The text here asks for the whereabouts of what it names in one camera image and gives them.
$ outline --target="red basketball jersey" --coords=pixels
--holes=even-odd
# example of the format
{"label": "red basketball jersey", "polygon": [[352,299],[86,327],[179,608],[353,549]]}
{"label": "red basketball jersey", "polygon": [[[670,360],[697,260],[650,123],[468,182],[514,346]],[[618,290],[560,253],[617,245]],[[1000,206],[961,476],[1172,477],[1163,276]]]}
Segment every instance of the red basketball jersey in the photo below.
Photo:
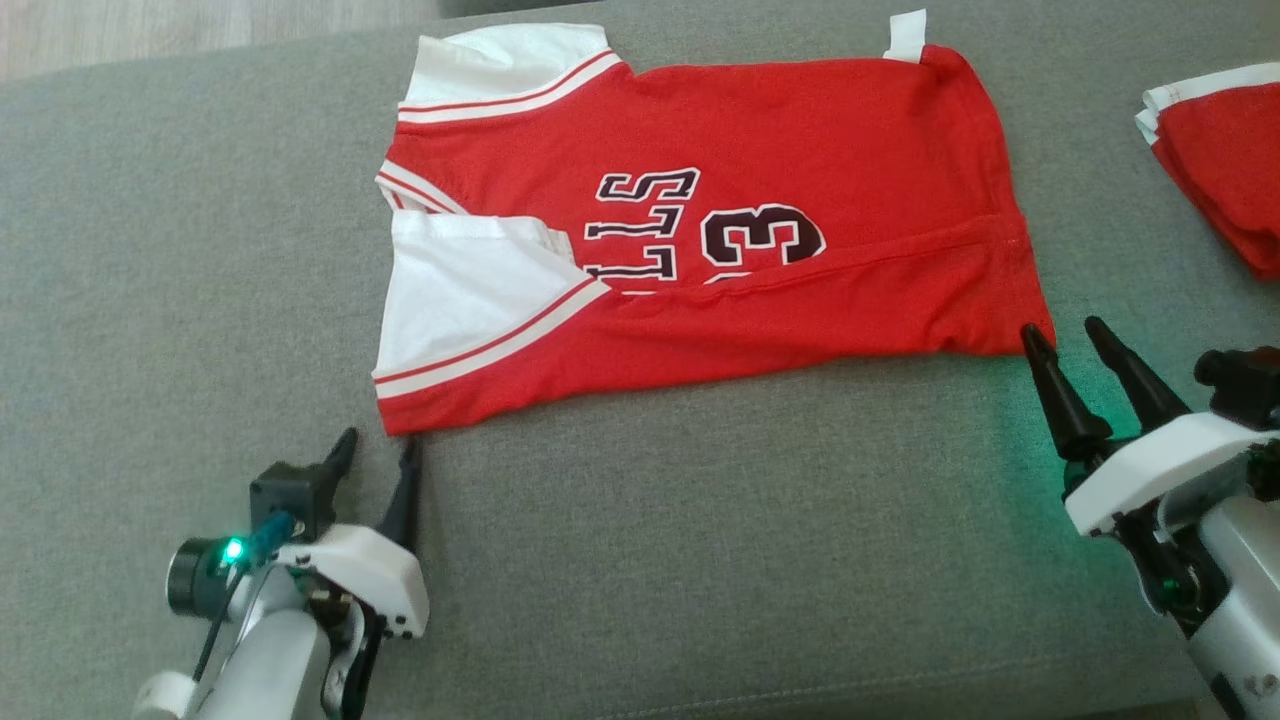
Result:
{"label": "red basketball jersey", "polygon": [[1148,90],[1138,113],[1161,165],[1260,281],[1280,279],[1280,63]]}
{"label": "red basketball jersey", "polygon": [[424,37],[378,176],[388,432],[1050,329],[991,100],[923,12],[891,27],[640,74],[594,26]]}

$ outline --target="green led light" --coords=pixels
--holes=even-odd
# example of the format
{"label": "green led light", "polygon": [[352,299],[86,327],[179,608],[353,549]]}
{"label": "green led light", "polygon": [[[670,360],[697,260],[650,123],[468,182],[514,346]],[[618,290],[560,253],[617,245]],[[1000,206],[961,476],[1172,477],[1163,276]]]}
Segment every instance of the green led light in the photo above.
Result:
{"label": "green led light", "polygon": [[1183,584],[1172,578],[1165,578],[1160,584],[1160,589],[1166,601],[1174,601],[1181,593]]}
{"label": "green led light", "polygon": [[244,555],[244,543],[239,538],[227,541],[227,547],[223,548],[223,561],[234,562],[239,560],[241,555]]}

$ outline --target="seam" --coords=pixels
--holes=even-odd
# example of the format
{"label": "seam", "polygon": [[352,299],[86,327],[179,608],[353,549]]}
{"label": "seam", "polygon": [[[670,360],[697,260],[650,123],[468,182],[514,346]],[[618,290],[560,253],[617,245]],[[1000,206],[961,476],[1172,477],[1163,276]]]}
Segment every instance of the seam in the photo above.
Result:
{"label": "seam", "polygon": [[[987,200],[998,214],[1012,213],[1021,215],[1021,209],[1018,206],[1018,197],[1014,193],[1012,159],[1009,156],[1009,141],[1005,138],[1005,128],[1000,113],[996,110],[996,102],[991,99],[986,86],[982,85],[982,78],[978,77],[978,70],[973,68],[969,59],[964,55],[960,55],[960,59],[965,64],[968,77],[961,79],[964,87],[960,87],[956,104],[960,106],[960,111],[966,120],[969,136],[978,137],[984,146],[984,151],[979,154],[978,163],[983,169],[982,186],[987,193]],[[970,94],[979,97],[978,102],[980,102],[980,108],[974,108],[974,99],[970,97]],[[1004,178],[1004,182],[996,179],[1000,177]],[[1004,190],[997,188],[997,182],[1006,187]]]}
{"label": "seam", "polygon": [[[1001,218],[1001,217],[1009,217],[1009,214],[1007,213],[995,213],[995,214],[989,214],[989,215],[979,215],[978,219],[975,219],[975,220],[969,220],[969,222],[961,223],[959,225],[951,225],[950,228],[943,228],[942,231],[933,231],[931,233],[922,233],[922,234],[934,234],[934,233],[940,233],[940,232],[946,232],[946,231],[950,231],[950,229],[954,229],[954,228],[964,227],[966,224],[974,224],[974,225],[977,225],[977,223],[980,219],[986,219],[986,218]],[[900,242],[900,241],[901,241],[901,238],[895,238],[895,240],[882,241],[882,242],[876,243],[876,245],[883,245],[883,243],[891,243],[891,242]],[[892,263],[892,261],[896,261],[896,260],[904,260],[906,258],[922,258],[922,256],[925,256],[925,255],[933,255],[933,254],[937,254],[937,252],[947,252],[947,251],[951,251],[951,250],[960,250],[960,249],[964,249],[964,247],[991,247],[991,246],[995,246],[995,245],[996,243],[992,243],[986,237],[982,237],[982,238],[978,238],[978,240],[963,240],[963,241],[952,241],[952,242],[945,242],[945,243],[940,242],[940,243],[933,245],[931,247],[922,247],[922,249],[916,249],[916,250],[911,250],[911,251],[887,252],[887,254],[884,254],[884,255],[882,255],[879,258],[873,258],[873,259],[869,259],[869,260],[855,260],[855,261],[850,261],[850,263],[831,264],[831,266],[817,269],[817,270],[809,270],[806,273],[797,274],[797,275],[786,274],[785,277],[778,277],[778,278],[768,278],[768,279],[759,279],[758,278],[758,275],[760,275],[763,273],[768,273],[771,270],[781,270],[781,269],[788,266],[788,265],[783,265],[782,268],[771,268],[769,270],[764,270],[763,273],[753,273],[751,275],[748,275],[748,278],[745,278],[745,279],[754,281],[754,282],[745,283],[744,287],[739,287],[739,283],[733,283],[732,281],[730,281],[730,282],[723,282],[723,283],[713,283],[713,284],[709,284],[709,286],[690,286],[690,287],[684,287],[684,288],[675,288],[675,290],[668,291],[668,292],[666,292],[663,295],[664,296],[669,296],[669,295],[673,295],[673,293],[677,293],[677,292],[689,292],[690,295],[694,295],[694,293],[705,293],[707,297],[721,296],[721,295],[748,295],[748,293],[758,292],[760,290],[773,290],[773,288],[780,288],[780,287],[788,287],[788,286],[794,286],[794,284],[806,283],[806,282],[810,282],[810,281],[813,281],[815,278],[823,278],[823,277],[837,274],[837,273],[846,273],[846,272],[849,272],[852,268],[874,266],[874,265],[878,265],[881,263]],[[794,266],[804,266],[804,264],[803,263],[797,263]]]}
{"label": "seam", "polygon": [[[1053,666],[1056,664],[1057,662],[1041,662],[1041,664],[1032,664],[1032,665],[1021,665],[1019,667],[1012,667],[1010,670],[1005,670],[1001,674],[1002,675],[1007,675],[1007,674],[1030,673],[1030,671],[1039,670],[1042,667],[1051,667],[1051,666]],[[956,684],[960,684],[961,682],[964,682],[964,678],[945,678],[945,679],[942,679],[942,680],[940,680],[937,683],[931,683],[929,685],[927,685],[925,688],[922,688],[922,689],[924,692],[928,692],[928,691],[932,691],[932,689],[946,688],[948,685],[956,685]],[[884,687],[878,687],[878,688],[870,688],[870,689],[868,689],[865,692],[835,692],[835,693],[829,693],[829,694],[810,693],[810,694],[806,694],[805,697],[794,698],[794,700],[782,700],[780,702],[767,702],[767,703],[762,703],[762,705],[740,705],[737,707],[717,707],[717,708],[710,708],[710,710],[695,711],[695,716],[698,716],[698,717],[726,717],[726,716],[730,716],[730,715],[740,715],[740,714],[745,714],[745,712],[754,712],[754,711],[758,711],[758,710],[773,711],[776,708],[788,707],[788,706],[813,705],[815,702],[847,701],[847,700],[855,700],[855,698],[870,698],[870,697],[892,694],[892,693],[896,693],[896,692],[901,692],[901,687],[887,687],[887,685],[884,685]]]}
{"label": "seam", "polygon": [[[870,692],[870,693],[856,693],[856,694],[883,694],[883,693],[891,692],[891,689],[886,688],[886,685],[904,684],[904,683],[910,683],[910,682],[915,682],[915,680],[925,680],[925,679],[942,679],[943,682],[934,683],[934,685],[946,685],[946,684],[952,684],[955,682],[959,682],[960,679],[966,678],[966,676],[987,675],[987,674],[992,674],[993,671],[1025,673],[1025,671],[1030,671],[1030,670],[1037,669],[1037,667],[1044,667],[1044,666],[1050,666],[1050,665],[1059,665],[1059,664],[1062,664],[1064,661],[1070,661],[1070,660],[1075,660],[1075,659],[1079,659],[1079,657],[1094,657],[1096,655],[1098,655],[1098,653],[1096,653],[1096,652],[1091,652],[1091,653],[1062,653],[1062,655],[1050,655],[1050,656],[1043,656],[1043,657],[1028,657],[1028,659],[1023,659],[1023,660],[1006,660],[1006,661],[1001,661],[1001,662],[988,662],[986,665],[979,665],[978,667],[965,667],[965,669],[956,669],[956,670],[931,670],[931,671],[924,671],[924,673],[911,673],[911,674],[906,674],[906,675],[896,675],[896,676],[891,676],[891,678],[873,678],[873,679],[868,679],[868,680],[850,680],[850,682],[845,682],[845,683],[831,683],[831,684],[826,684],[826,685],[813,685],[813,687],[808,687],[808,688],[792,688],[792,689],[774,691],[774,692],[768,692],[768,693],[740,694],[740,696],[736,696],[736,697],[704,700],[704,701],[696,701],[696,702],[685,702],[685,703],[677,703],[677,705],[668,705],[668,706],[663,706],[663,707],[653,707],[653,708],[646,708],[646,710],[632,710],[632,711],[625,711],[625,712],[614,712],[614,714],[611,714],[611,715],[598,715],[593,720],[637,720],[637,719],[641,719],[641,717],[653,717],[655,715],[663,715],[663,714],[667,714],[667,712],[685,712],[685,711],[692,711],[692,712],[695,712],[698,715],[724,715],[724,714],[745,712],[748,710],[754,710],[754,707],[733,707],[733,708],[724,707],[724,706],[730,706],[730,705],[742,705],[742,703],[746,703],[746,702],[756,703],[756,702],[760,702],[760,701],[796,698],[797,696],[803,696],[799,700],[787,700],[787,702],[774,703],[774,705],[801,705],[801,703],[808,702],[809,700],[812,700],[812,696],[817,696],[817,694],[822,694],[822,693],[828,693],[828,692],[832,692],[832,691],[849,691],[849,689],[858,689],[858,688],[881,688],[881,689],[877,689],[877,691]],[[856,696],[855,694],[849,694],[846,697],[856,697]]]}

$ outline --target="wooden floor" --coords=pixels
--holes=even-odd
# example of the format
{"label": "wooden floor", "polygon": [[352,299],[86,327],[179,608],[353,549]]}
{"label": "wooden floor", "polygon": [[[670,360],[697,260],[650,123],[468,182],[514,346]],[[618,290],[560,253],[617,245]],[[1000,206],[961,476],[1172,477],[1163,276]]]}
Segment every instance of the wooden floor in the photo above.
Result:
{"label": "wooden floor", "polygon": [[[0,82],[136,58],[262,45],[566,0],[0,0]],[[1216,720],[1166,705],[1083,720]]]}

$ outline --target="striped trim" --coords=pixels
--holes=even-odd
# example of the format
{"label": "striped trim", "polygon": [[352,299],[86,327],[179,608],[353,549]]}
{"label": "striped trim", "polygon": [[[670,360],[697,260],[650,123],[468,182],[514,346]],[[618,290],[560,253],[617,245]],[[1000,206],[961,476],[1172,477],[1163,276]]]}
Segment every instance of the striped trim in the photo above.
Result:
{"label": "striped trim", "polygon": [[573,286],[516,329],[498,337],[475,350],[456,355],[448,360],[424,365],[413,370],[374,378],[374,388],[379,398],[397,397],[410,392],[438,386],[492,365],[503,357],[513,355],[558,328],[566,320],[586,307],[593,300],[609,292],[609,286],[588,278]]}
{"label": "striped trim", "polygon": [[1142,94],[1143,111],[1133,117],[1138,123],[1138,129],[1147,140],[1147,145],[1155,145],[1160,140],[1160,113],[1167,110],[1178,102],[1196,100],[1222,90],[1238,87],[1254,87],[1280,82],[1280,63],[1261,63],[1245,65],[1220,73],[1193,77],[1171,85],[1152,87]]}
{"label": "striped trim", "polygon": [[404,195],[421,202],[429,211],[448,213],[452,215],[470,214],[462,205],[458,205],[456,200],[449,197],[447,192],[428,182],[426,178],[416,176],[390,160],[383,161],[383,167],[378,170],[378,177],[374,178],[374,182],[396,195]]}
{"label": "striped trim", "polygon": [[387,204],[392,206],[393,210],[417,210],[420,213],[433,213],[434,210],[426,209],[421,202],[410,200],[408,197],[387,190],[385,187],[379,187]]}
{"label": "striped trim", "polygon": [[564,73],[541,90],[513,95],[499,100],[484,100],[476,102],[452,102],[448,105],[410,105],[401,104],[397,115],[402,123],[444,123],[451,120],[470,120],[476,118],[493,118],[495,115],[509,115],[524,113],[538,108],[544,108],[582,87],[591,78],[621,63],[622,59],[605,50],[598,55],[588,58],[582,64]]}

